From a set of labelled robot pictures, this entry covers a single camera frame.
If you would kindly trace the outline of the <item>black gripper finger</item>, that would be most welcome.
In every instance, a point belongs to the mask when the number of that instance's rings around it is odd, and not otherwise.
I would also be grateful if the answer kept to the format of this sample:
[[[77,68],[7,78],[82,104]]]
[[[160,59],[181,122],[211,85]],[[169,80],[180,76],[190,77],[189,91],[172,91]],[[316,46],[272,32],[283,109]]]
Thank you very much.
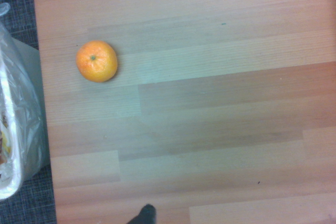
[[[156,208],[151,204],[146,204],[128,224],[156,224]]]

